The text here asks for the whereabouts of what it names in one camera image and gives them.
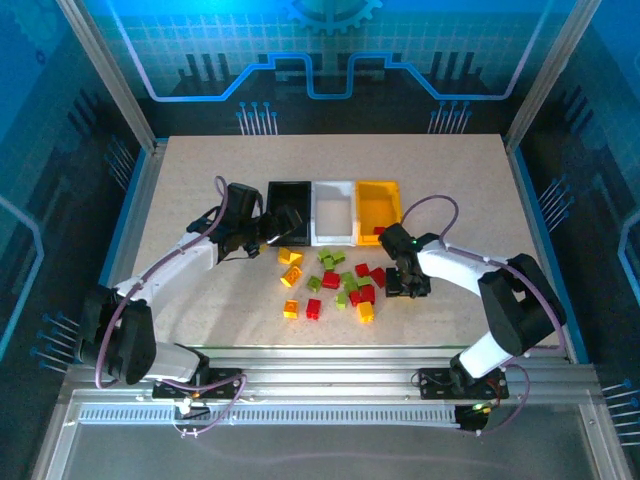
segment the red block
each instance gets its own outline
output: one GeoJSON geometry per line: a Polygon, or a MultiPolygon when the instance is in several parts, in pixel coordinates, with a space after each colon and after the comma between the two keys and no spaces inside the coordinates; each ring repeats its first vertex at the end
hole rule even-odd
{"type": "Polygon", "coordinates": [[[349,300],[351,300],[351,305],[357,307],[360,302],[362,302],[362,297],[360,296],[360,292],[354,290],[349,294],[349,300]]]}
{"type": "Polygon", "coordinates": [[[378,267],[375,270],[371,270],[371,273],[369,273],[369,276],[373,278],[373,281],[376,282],[376,285],[378,285],[378,287],[384,288],[385,283],[387,281],[387,274],[383,269],[378,267]]]}
{"type": "Polygon", "coordinates": [[[340,288],[340,275],[334,272],[324,272],[322,286],[324,288],[333,288],[334,290],[340,288]]]}
{"type": "Polygon", "coordinates": [[[307,303],[307,318],[311,320],[317,320],[320,317],[320,306],[322,302],[320,300],[316,300],[315,298],[310,298],[309,303],[307,303]]]}
{"type": "Polygon", "coordinates": [[[373,285],[364,285],[360,289],[360,297],[363,302],[371,302],[371,305],[376,304],[376,289],[373,285]]]}
{"type": "Polygon", "coordinates": [[[367,275],[369,275],[369,267],[366,263],[356,265],[356,275],[358,275],[359,277],[366,277],[367,275]]]}

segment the work surface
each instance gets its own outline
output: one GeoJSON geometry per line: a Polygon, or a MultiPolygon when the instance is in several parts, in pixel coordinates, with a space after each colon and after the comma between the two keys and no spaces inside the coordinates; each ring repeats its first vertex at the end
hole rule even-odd
{"type": "MultiPolygon", "coordinates": [[[[167,252],[185,227],[220,202],[215,175],[258,188],[272,180],[396,180],[403,208],[434,193],[454,197],[460,217],[448,241],[487,255],[511,257],[534,247],[511,169],[498,135],[325,135],[172,137],[164,157],[135,264],[139,272],[167,252]]],[[[443,201],[418,207],[405,226],[414,235],[439,233],[453,209],[443,201]]],[[[188,345],[468,345],[487,330],[480,299],[432,280],[428,298],[384,298],[376,287],[375,321],[359,323],[355,308],[337,310],[336,291],[305,287],[322,276],[317,248],[306,247],[303,280],[287,289],[286,267],[270,248],[254,260],[217,265],[194,290],[155,319],[158,340],[188,345]],[[319,321],[307,320],[311,297],[322,301],[319,321]],[[285,300],[300,303],[297,320],[282,315],[285,300]]],[[[379,247],[344,247],[347,261],[371,268],[393,263],[379,247]]]]}

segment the black bracket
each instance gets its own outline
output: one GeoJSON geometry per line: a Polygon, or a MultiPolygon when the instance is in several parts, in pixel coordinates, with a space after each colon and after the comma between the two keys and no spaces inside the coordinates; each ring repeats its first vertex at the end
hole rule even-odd
{"type": "Polygon", "coordinates": [[[421,368],[418,370],[417,387],[422,400],[493,400],[496,392],[489,382],[499,389],[500,399],[509,398],[507,379],[499,369],[489,372],[483,380],[457,392],[449,368],[421,368]]]}
{"type": "MultiPolygon", "coordinates": [[[[209,375],[206,381],[202,382],[203,385],[208,385],[211,383],[219,382],[221,380],[225,380],[227,378],[235,377],[236,375],[240,375],[242,370],[240,368],[211,368],[209,369],[209,375]]],[[[214,388],[212,390],[208,390],[206,392],[201,393],[198,396],[198,399],[213,399],[213,398],[221,398],[224,400],[232,400],[236,394],[238,393],[238,389],[240,388],[240,381],[238,380],[237,385],[234,385],[236,382],[227,383],[218,388],[214,388]]],[[[178,388],[174,388],[170,385],[166,385],[164,383],[156,383],[153,387],[153,393],[151,394],[151,398],[157,400],[166,400],[166,399],[176,399],[180,400],[185,398],[186,396],[190,396],[192,392],[187,392],[186,390],[180,390],[178,388]]]]}

